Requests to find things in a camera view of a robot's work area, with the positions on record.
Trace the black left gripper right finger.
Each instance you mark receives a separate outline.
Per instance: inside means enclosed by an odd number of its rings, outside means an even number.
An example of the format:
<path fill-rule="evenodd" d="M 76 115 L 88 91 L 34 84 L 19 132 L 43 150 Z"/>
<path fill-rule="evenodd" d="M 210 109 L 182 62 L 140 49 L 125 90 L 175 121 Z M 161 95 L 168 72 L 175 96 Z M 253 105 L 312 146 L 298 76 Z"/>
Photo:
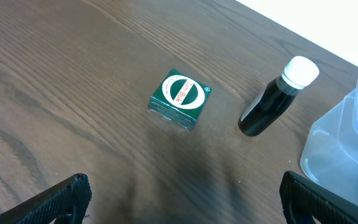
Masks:
<path fill-rule="evenodd" d="M 288 224 L 358 224 L 357 205 L 293 171 L 284 173 L 279 193 Z"/>

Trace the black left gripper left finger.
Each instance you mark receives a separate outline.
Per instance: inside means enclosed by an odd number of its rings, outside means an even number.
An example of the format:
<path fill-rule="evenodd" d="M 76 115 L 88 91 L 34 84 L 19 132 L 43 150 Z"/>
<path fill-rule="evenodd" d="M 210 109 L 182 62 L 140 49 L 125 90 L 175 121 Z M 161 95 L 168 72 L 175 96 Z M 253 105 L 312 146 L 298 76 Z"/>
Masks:
<path fill-rule="evenodd" d="M 0 224 L 82 224 L 91 198 L 88 176 L 77 173 L 0 214 Z"/>

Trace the dark bottle white cap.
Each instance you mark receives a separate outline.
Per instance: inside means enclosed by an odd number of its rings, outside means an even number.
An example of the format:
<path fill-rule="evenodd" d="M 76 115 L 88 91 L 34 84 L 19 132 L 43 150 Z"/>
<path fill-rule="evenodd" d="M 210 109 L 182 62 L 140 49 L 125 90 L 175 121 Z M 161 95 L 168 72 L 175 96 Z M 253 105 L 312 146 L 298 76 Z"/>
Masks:
<path fill-rule="evenodd" d="M 293 57 L 280 76 L 244 110 L 238 120 L 239 129 L 246 136 L 265 131 L 292 104 L 298 92 L 310 85 L 319 75 L 319 68 L 310 59 Z"/>

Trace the green Zam-Buk ointment box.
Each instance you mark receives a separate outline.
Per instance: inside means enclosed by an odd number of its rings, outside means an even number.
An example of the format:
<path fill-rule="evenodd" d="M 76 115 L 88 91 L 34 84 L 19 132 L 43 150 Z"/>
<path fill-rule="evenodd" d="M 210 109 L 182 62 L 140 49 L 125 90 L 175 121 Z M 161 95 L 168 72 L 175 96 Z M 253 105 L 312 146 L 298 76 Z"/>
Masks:
<path fill-rule="evenodd" d="M 148 108 L 191 131 L 211 92 L 173 68 L 150 97 Z"/>

